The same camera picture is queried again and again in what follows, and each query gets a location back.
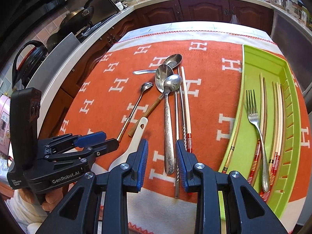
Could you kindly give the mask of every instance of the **table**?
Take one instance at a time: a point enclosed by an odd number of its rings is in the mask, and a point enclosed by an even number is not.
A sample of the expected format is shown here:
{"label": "table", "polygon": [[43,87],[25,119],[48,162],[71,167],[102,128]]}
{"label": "table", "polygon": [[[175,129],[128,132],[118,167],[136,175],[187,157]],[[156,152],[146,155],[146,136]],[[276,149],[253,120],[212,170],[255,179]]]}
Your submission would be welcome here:
{"label": "table", "polygon": [[[117,137],[139,96],[141,84],[154,81],[153,74],[139,76],[133,75],[132,71],[156,68],[169,55],[180,53],[189,91],[193,152],[200,162],[218,170],[236,115],[242,44],[283,58],[265,32],[241,25],[181,22],[129,32],[91,72],[75,97],[60,134],[103,130],[107,138]],[[299,87],[297,93],[302,127],[300,163],[289,203],[280,218],[288,232],[296,224],[305,201],[312,159],[308,114]],[[143,96],[127,130],[159,94],[153,87]],[[173,96],[169,97],[169,103],[174,117]],[[180,189],[180,198],[174,198],[175,178],[166,175],[163,163],[163,105],[160,103],[150,115],[143,135],[149,141],[149,157],[141,192],[128,194],[129,227],[139,233],[191,234],[194,232],[197,195],[187,195]],[[125,152],[130,141],[125,134],[119,149],[98,158],[92,170],[97,174],[105,172]]]}

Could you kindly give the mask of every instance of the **fork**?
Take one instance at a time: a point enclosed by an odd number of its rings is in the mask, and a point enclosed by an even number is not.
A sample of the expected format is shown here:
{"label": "fork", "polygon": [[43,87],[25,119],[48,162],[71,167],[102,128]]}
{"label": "fork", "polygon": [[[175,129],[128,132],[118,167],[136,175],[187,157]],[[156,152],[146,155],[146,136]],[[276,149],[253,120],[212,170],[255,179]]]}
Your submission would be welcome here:
{"label": "fork", "polygon": [[258,130],[260,141],[261,141],[261,154],[262,154],[262,189],[264,192],[269,191],[269,168],[268,161],[266,158],[266,151],[264,149],[264,143],[262,133],[259,128],[259,115],[257,111],[257,104],[255,102],[255,90],[246,90],[246,106],[248,120]]}

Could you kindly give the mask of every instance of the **person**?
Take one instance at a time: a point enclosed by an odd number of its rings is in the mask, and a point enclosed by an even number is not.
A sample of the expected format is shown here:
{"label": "person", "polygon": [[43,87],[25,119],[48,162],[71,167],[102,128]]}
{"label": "person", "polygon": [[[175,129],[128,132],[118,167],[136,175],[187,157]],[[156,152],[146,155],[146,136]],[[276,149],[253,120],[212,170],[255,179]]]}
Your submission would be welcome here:
{"label": "person", "polygon": [[[45,211],[51,212],[62,198],[62,188],[58,188],[46,194],[46,200],[41,206]],[[27,234],[35,234],[43,219],[32,205],[33,193],[27,188],[15,190],[14,196],[5,203],[22,230]]]}

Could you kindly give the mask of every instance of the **human hand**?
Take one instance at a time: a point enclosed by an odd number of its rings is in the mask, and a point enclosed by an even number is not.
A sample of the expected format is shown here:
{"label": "human hand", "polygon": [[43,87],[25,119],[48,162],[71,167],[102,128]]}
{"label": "human hand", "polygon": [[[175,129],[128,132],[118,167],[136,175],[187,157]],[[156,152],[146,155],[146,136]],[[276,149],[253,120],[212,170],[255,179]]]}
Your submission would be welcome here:
{"label": "human hand", "polygon": [[[19,194],[21,198],[30,203],[33,204],[35,202],[33,193],[28,188],[22,188],[19,189]],[[56,205],[61,201],[63,198],[62,188],[58,188],[56,190],[53,190],[46,194],[46,200],[42,203],[41,207],[45,211],[51,212]]]}

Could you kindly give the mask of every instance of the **green plastic basket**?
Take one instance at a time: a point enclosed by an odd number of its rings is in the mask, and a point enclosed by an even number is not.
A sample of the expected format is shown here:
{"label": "green plastic basket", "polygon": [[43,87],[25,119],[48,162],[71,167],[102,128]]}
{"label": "green plastic basket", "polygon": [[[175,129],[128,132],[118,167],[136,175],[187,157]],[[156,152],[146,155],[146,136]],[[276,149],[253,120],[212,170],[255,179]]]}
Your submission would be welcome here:
{"label": "green plastic basket", "polygon": [[[283,150],[282,158],[279,162],[279,168],[274,182],[274,191],[268,201],[269,207],[276,214],[278,218],[289,201],[294,182],[297,175],[299,156],[300,156],[300,142],[301,142],[301,121],[300,109],[297,91],[294,80],[288,63],[280,57],[273,55],[261,49],[243,45],[243,65],[242,65],[242,81],[239,103],[237,107],[236,117],[239,116],[241,105],[243,106],[241,115],[241,124],[238,132],[238,138],[230,162],[227,173],[236,170],[239,171],[246,179],[248,178],[252,161],[255,154],[258,134],[252,124],[249,123],[246,111],[246,100],[243,98],[246,90],[255,90],[256,102],[258,111],[260,111],[261,92],[260,92],[260,77],[262,73],[266,79],[267,91],[267,130],[266,130],[266,155],[269,159],[274,129],[274,97],[272,81],[282,84],[285,97],[286,106],[286,141]],[[231,143],[233,141],[234,131],[237,129],[238,119],[235,119],[233,132],[230,141],[219,168],[221,172],[228,153],[230,151]],[[254,189],[259,192],[261,189],[261,175],[257,175]],[[225,219],[224,205],[222,193],[219,193],[221,218]]]}

